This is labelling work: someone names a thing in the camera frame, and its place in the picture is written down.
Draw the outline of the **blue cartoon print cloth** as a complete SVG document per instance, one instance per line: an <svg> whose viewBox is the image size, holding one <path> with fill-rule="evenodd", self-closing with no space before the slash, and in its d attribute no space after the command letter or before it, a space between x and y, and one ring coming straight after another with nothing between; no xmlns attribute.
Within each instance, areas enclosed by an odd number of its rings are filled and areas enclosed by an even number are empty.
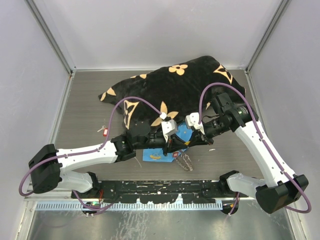
<svg viewBox="0 0 320 240"><path fill-rule="evenodd" d="M192 136L192 130L188 129L185 123L181 123L177 128L176 135L183 141L188 141ZM185 152L186 149L180 150L180 154ZM144 149L142 152L143 162L157 162L157 163L171 163L176 158L172 157L173 153L169 153L167 156L163 155L163 150L161 148L149 148Z"/></svg>

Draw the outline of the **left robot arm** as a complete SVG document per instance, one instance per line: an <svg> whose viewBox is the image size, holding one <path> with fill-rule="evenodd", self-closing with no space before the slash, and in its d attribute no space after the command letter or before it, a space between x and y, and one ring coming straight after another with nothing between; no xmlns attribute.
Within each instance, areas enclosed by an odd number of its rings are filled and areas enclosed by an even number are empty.
<svg viewBox="0 0 320 240"><path fill-rule="evenodd" d="M171 162L187 149L191 135L184 123L173 127L163 122L152 132L148 123L138 122L105 144L74 149L56 149L54 144L47 144L28 163L33 192L43 194L60 188L95 198L100 193L97 176L92 172L78 173L77 169L127 161L136 156L136 150L143 150L143 161Z"/></svg>

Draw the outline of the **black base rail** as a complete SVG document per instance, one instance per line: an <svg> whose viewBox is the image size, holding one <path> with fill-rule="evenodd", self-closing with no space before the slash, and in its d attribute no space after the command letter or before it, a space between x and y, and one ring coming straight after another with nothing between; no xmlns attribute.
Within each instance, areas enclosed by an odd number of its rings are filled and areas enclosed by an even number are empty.
<svg viewBox="0 0 320 240"><path fill-rule="evenodd" d="M174 203L179 196L183 204L215 203L219 198L235 198L235 192L223 192L214 180L103 180L98 187L78 193L84 199L102 198L106 203L142 204Z"/></svg>

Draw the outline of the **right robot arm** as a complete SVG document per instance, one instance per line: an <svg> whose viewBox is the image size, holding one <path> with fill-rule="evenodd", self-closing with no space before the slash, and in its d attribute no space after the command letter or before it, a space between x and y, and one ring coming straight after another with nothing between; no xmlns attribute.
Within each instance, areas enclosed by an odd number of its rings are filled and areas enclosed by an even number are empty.
<svg viewBox="0 0 320 240"><path fill-rule="evenodd" d="M263 175L258 179L237 170L221 175L218 189L223 196L245 194L256 199L259 206L271 214L305 195L308 179L303 174L297 175L282 159L247 102L238 105L223 93L215 97L212 108L218 117L207 123L201 121L198 112L186 116L186 125L192 129L189 147L210 145L214 137L231 131L245 144Z"/></svg>

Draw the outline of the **large metal keyring with rings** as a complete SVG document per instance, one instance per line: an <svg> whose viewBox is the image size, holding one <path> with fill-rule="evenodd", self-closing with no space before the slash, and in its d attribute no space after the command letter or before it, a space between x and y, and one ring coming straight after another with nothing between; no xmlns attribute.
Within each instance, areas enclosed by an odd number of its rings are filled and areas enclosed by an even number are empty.
<svg viewBox="0 0 320 240"><path fill-rule="evenodd" d="M176 159L176 163L185 171L190 172L194 170L192 161L187 154L181 153Z"/></svg>

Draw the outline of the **black floral plush pillow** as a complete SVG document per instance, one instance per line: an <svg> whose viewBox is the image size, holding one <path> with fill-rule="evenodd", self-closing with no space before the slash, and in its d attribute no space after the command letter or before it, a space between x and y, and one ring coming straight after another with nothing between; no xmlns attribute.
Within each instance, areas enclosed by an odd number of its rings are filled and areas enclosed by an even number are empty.
<svg viewBox="0 0 320 240"><path fill-rule="evenodd" d="M160 115L140 99L148 101L179 123L187 115L198 112L199 102L206 110L211 106L211 100L222 93L227 93L233 102L242 104L242 98L228 86L242 95L246 94L246 89L220 62L205 55L121 80L98 98L112 105L124 100L116 110L123 115L126 129L137 122L147 122L153 130L157 130L162 122Z"/></svg>

